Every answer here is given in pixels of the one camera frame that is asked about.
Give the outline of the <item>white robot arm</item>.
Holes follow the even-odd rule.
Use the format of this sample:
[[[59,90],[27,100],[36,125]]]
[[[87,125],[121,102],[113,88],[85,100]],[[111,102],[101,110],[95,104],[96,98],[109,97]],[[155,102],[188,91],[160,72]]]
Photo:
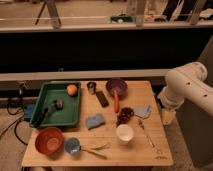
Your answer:
[[[176,110],[187,99],[213,116],[213,87],[205,84],[208,71],[201,62],[191,62],[169,70],[165,75],[166,85],[158,94],[162,104],[162,122],[169,125]]]

